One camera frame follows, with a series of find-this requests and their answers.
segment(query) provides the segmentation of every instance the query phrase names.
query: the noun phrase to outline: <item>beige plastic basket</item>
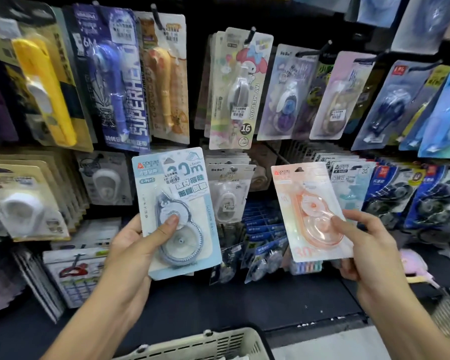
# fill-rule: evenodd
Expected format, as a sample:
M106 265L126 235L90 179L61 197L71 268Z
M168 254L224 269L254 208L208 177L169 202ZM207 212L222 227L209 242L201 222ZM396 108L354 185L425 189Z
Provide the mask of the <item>beige plastic basket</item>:
M132 353L114 360L216 360L248 355L250 360L274 360L266 340L252 327L202 334L142 345Z

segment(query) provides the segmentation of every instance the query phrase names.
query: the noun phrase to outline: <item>hand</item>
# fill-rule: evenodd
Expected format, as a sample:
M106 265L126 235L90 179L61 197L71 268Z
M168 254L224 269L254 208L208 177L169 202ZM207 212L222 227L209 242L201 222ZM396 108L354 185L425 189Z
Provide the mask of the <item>hand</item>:
M173 235L178 223L179 217L171 215L154 232L143 237L138 214L113 239L92 297L113 303L124 319L124 326L131 328L142 313L152 282L148 276L150 263L155 251Z
M353 224L332 217L333 227L353 242L353 259L342 260L340 273L358 282L357 296L364 310L372 315L377 308L395 301L416 300L405 277L395 239L381 220L370 213L343 210L346 218L363 223L368 233Z

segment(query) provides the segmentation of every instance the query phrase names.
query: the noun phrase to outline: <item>floor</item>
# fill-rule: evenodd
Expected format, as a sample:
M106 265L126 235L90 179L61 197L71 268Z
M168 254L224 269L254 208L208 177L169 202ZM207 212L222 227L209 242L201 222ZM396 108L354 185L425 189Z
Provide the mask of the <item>floor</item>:
M272 349L275 360L390 360L374 326Z

